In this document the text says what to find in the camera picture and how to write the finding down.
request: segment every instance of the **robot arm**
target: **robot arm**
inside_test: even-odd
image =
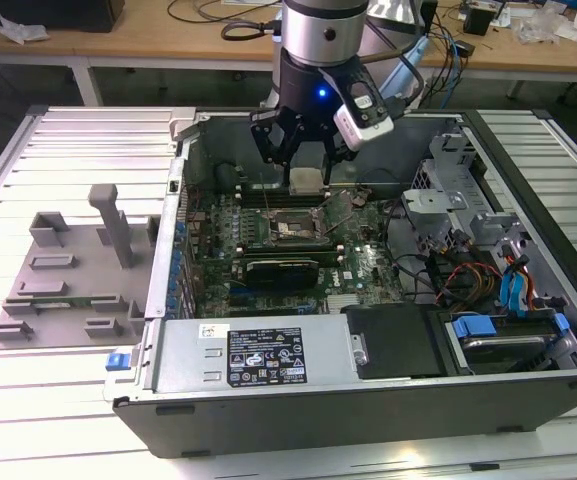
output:
[[[283,1],[279,101],[251,116],[251,131],[263,161],[284,167],[285,185],[302,142],[324,144],[327,185],[334,164],[354,159],[403,114],[404,102],[384,101],[357,56],[367,8],[368,0]],[[279,145],[269,139],[273,125],[284,133]]]

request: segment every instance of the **blue latch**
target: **blue latch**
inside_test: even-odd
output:
[[[129,353],[111,353],[106,360],[107,372],[120,372],[122,370],[130,370],[130,354]]]
[[[555,313],[555,323],[559,327],[561,334],[563,335],[568,330],[570,330],[570,324],[568,323],[568,319],[563,313]]]
[[[457,338],[477,336],[493,336],[497,330],[488,315],[464,315],[452,322]]]

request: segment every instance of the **black plastic cover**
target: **black plastic cover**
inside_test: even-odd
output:
[[[433,305],[397,303],[350,307],[351,335],[363,339],[368,357],[359,378],[443,377],[456,374],[450,347]]]

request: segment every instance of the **wooden table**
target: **wooden table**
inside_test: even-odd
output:
[[[0,34],[0,63],[65,65],[75,75],[84,104],[101,105],[92,67],[180,68],[209,70],[270,71],[272,40],[249,42],[221,39],[222,24],[188,24],[166,13],[169,0],[126,0],[111,33],[49,31],[50,40],[17,45]],[[440,14],[454,0],[441,2]],[[230,15],[232,6],[208,8],[215,15]],[[199,18],[190,0],[180,0],[173,12]],[[266,8],[246,18],[269,20],[276,8]],[[476,46],[465,75],[503,80],[577,81],[577,43],[561,39],[559,45],[521,45],[510,29],[489,29],[485,37],[459,33],[461,22],[442,19],[453,35]],[[432,73],[443,63],[444,53],[430,48],[421,63]]]

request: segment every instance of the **workbench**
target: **workbench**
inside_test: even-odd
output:
[[[495,122],[499,138],[512,148],[545,145],[539,148],[559,158],[558,166],[539,164],[540,158],[550,162],[548,156],[521,165],[522,174],[540,185],[536,191],[547,194],[546,187],[558,185],[561,175],[577,177],[575,164],[564,165],[572,147],[555,145],[548,140],[550,133],[535,125],[525,125],[534,132],[522,132],[504,123],[526,124],[533,118],[530,112],[503,118],[503,112],[481,113]],[[32,241],[28,226],[36,211],[61,211],[71,225],[99,224],[88,192],[93,183],[113,182],[117,206],[129,223],[143,223],[147,215],[161,212],[175,154],[171,114],[171,108],[51,108],[23,120],[0,157],[0,303]],[[542,175],[546,171],[548,178]],[[565,208],[547,205],[553,215],[570,214],[557,221],[577,235],[577,213],[570,210],[577,208],[577,190],[566,196],[570,205]],[[160,460],[114,416],[104,398],[104,365],[113,349],[0,351],[0,479],[20,472],[36,479],[112,474],[270,480],[348,478],[348,472],[357,478],[577,478],[577,409],[530,433]]]
[[[188,24],[168,16],[169,0],[126,0],[126,6],[110,33],[49,30],[50,40],[17,45],[0,34],[0,64],[61,65],[72,69],[87,106],[102,104],[93,67],[156,69],[205,69],[271,71],[272,40],[249,42],[221,39],[223,24]],[[440,2],[439,13],[454,5]],[[215,5],[215,15],[230,15],[232,6]],[[180,0],[173,12],[199,18],[189,0]],[[246,18],[267,21],[276,8],[254,12]],[[559,45],[520,45],[510,29],[489,29],[485,37],[463,34],[461,22],[443,17],[442,22],[458,39],[476,46],[464,75],[497,80],[577,82],[577,43],[560,39]],[[431,48],[421,63],[428,77],[443,64],[444,52]]]

